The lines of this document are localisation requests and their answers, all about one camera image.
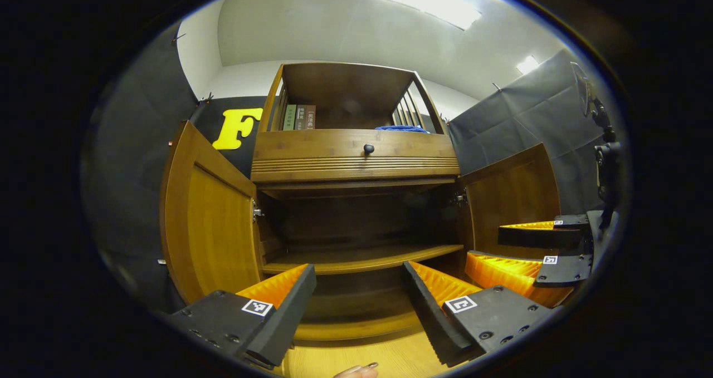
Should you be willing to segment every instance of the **cabinet door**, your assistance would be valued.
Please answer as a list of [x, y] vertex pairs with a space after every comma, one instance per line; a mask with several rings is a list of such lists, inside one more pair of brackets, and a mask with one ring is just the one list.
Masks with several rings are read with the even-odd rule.
[[456, 185], [468, 193], [468, 205], [461, 206], [458, 216], [460, 240], [466, 249], [523, 258], [552, 253], [497, 244], [501, 225], [553, 220], [560, 215], [555, 173], [544, 144], [461, 176]]
[[255, 198], [255, 185], [183, 122], [163, 173], [160, 226], [166, 266], [188, 304], [260, 281]]

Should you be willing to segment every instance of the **book spine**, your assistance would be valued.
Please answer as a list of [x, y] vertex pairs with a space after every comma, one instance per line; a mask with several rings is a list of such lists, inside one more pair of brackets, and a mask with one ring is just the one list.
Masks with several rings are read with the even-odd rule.
[[306, 124], [305, 129], [314, 129], [314, 114], [316, 114], [316, 106], [306, 106]]
[[305, 129], [305, 106], [297, 106], [295, 115], [295, 130]]
[[295, 111], [297, 106], [295, 104], [287, 104], [287, 109], [285, 110], [285, 122], [282, 124], [283, 130], [294, 130], [295, 129]]

